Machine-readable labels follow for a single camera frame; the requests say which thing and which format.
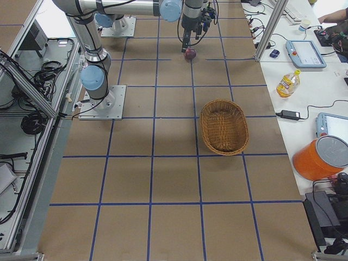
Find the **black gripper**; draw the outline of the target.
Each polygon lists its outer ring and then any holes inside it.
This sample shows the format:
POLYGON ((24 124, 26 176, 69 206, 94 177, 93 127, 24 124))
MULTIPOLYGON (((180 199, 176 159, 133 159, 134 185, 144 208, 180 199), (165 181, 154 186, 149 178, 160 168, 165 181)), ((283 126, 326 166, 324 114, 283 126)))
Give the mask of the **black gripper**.
POLYGON ((182 40, 182 49, 181 49, 182 53, 185 53, 188 48, 188 43, 190 42, 192 32, 195 33, 195 39, 199 40, 201 35, 201 26, 197 26, 194 30, 188 30, 188 29, 184 30, 183 40, 182 40))

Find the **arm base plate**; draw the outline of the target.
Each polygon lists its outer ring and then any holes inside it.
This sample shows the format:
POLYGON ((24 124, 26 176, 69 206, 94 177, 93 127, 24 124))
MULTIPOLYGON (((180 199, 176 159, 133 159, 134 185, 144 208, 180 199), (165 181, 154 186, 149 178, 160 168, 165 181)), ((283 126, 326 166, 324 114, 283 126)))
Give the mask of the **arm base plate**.
POLYGON ((110 28, 103 27, 103 38, 132 38, 135 33, 136 17, 122 17, 115 20, 110 28))
POLYGON ((80 120, 121 120, 126 96, 125 85, 112 85, 102 102, 91 100, 87 91, 84 99, 89 100, 81 105, 78 114, 80 120))

